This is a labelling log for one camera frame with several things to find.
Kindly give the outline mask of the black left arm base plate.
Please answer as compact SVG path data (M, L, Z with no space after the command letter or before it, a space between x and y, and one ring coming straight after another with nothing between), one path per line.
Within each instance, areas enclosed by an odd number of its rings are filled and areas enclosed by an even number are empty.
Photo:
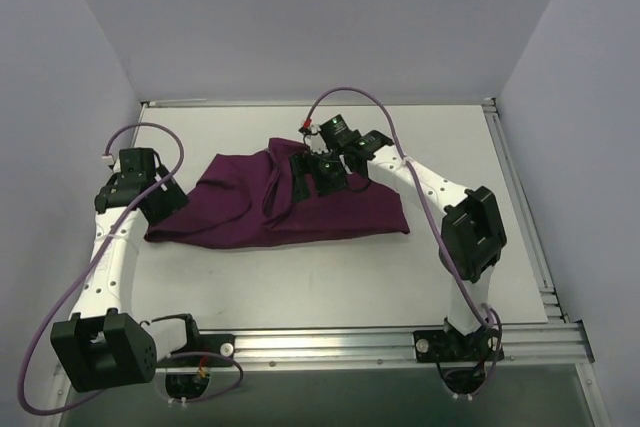
M159 359L183 352L213 352L231 357L235 352L236 336L230 333L199 331L187 334L178 330L153 332L151 337Z

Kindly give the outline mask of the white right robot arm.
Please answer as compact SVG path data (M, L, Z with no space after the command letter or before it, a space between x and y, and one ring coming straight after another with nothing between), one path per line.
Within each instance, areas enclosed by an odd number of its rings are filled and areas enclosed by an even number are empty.
M477 331L496 323L488 306L493 268L507 243L495 194L456 184L411 159L390 138L373 130L324 135L301 130L305 150L290 157L293 199L334 196L351 189L352 177L391 189L403 201L423 209L438 245L438 256L452 277L444 347L455 359L469 358L480 347Z

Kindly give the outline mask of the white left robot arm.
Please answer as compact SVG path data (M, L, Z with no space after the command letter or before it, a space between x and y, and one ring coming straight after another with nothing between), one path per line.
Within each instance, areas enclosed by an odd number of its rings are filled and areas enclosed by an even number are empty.
M123 149L94 199L92 270L66 321L54 323L51 345L80 393L150 382L157 364L194 364L202 352L195 319L178 313L150 320L132 314L134 274L147 229L187 204L151 148Z

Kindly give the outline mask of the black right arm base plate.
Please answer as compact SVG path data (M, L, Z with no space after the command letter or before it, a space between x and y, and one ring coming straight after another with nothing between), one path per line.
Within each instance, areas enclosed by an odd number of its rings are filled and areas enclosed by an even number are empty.
M414 352L419 363L479 363L504 359L498 346L497 329L480 328L462 335L455 329L416 330L412 333Z

